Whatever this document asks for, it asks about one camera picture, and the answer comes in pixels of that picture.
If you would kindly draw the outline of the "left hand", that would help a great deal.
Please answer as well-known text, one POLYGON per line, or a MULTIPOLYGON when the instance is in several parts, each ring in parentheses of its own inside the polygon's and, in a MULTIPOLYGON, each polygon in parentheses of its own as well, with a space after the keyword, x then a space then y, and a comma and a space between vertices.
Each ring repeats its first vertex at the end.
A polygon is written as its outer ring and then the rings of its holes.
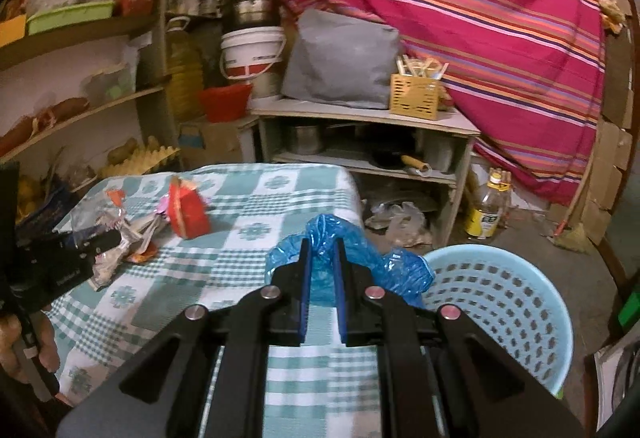
POLYGON ((58 347, 54 340, 54 328, 43 311, 30 316, 32 328, 35 331, 37 344, 28 347, 22 335, 21 322, 14 315, 1 318, 1 368, 13 380, 28 384, 29 380, 21 361, 27 357, 34 357, 38 352, 41 366, 50 373, 55 373, 60 367, 58 347))

